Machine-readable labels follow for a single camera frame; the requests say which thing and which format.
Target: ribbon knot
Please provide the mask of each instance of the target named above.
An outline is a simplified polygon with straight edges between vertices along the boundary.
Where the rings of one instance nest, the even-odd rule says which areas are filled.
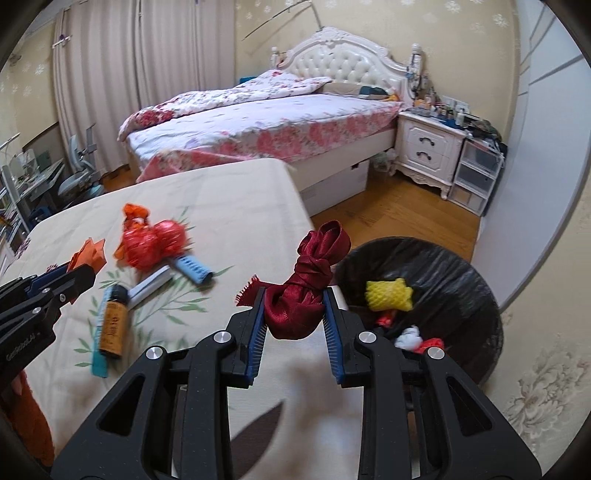
[[[332,220],[310,231],[298,247],[294,273],[283,284],[262,282],[257,276],[236,296],[238,306],[252,307],[260,287],[266,287],[265,322],[277,339],[298,340],[316,330],[324,315],[322,290],[332,280],[331,265],[344,259],[351,240]]]

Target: screw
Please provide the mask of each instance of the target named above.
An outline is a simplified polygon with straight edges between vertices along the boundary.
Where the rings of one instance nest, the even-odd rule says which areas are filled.
[[[151,346],[146,350],[146,356],[150,360],[156,360],[157,358],[160,358],[163,353],[163,350],[159,346]]]
[[[216,333],[213,336],[213,339],[217,342],[217,343],[226,343],[229,342],[230,340],[232,340],[232,334],[230,332],[226,332],[225,330]]]
[[[438,346],[432,346],[429,350],[427,350],[427,355],[434,360],[441,360],[445,356],[445,352]]]
[[[359,340],[363,343],[374,343],[378,337],[373,332],[361,332],[359,334]]]

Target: mattress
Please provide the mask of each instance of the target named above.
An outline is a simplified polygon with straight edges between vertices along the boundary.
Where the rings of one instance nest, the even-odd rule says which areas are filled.
[[[127,286],[139,281],[133,269],[119,268],[112,258],[126,202],[148,207],[154,222],[168,218],[188,222],[194,227],[189,232],[193,254],[217,274],[206,293],[179,280],[134,310],[126,355],[112,363],[109,378],[102,379],[90,373],[88,350],[103,289],[114,281]],[[235,306],[234,296],[254,274],[283,283],[293,273],[297,247],[310,228],[286,165],[272,159],[145,182],[37,225],[3,283],[66,262],[88,237],[106,239],[108,260],[94,288],[62,309],[54,327],[56,341],[26,369],[56,451],[148,346],[160,344],[175,351],[223,329],[231,315],[242,310]],[[336,385],[321,325],[296,342],[267,334],[254,386],[229,389],[228,394],[236,478],[310,480],[356,475],[362,391]]]
[[[401,107],[323,94],[259,100],[174,118],[126,142],[139,159],[139,181],[252,158],[292,163],[378,132]]]

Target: white tufted headboard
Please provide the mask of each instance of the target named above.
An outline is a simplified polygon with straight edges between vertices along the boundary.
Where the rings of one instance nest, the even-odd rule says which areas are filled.
[[[271,56],[277,58],[273,47]],[[415,65],[420,74],[421,47],[413,45]],[[310,38],[289,50],[277,66],[300,77],[331,77],[340,82],[363,83],[397,93],[412,103],[408,89],[407,66],[392,60],[388,49],[367,38],[352,35],[333,27],[324,27]]]

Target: trash can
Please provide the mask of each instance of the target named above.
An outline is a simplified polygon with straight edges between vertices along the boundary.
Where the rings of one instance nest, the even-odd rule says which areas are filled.
[[[365,283],[402,277],[413,288],[413,309],[397,312],[385,336],[392,341],[416,325],[424,340],[443,339],[446,352],[478,384],[493,371],[503,347],[499,307],[480,274],[439,245],[409,237],[386,237],[351,251],[335,270],[349,309],[366,328],[379,314],[368,309]]]

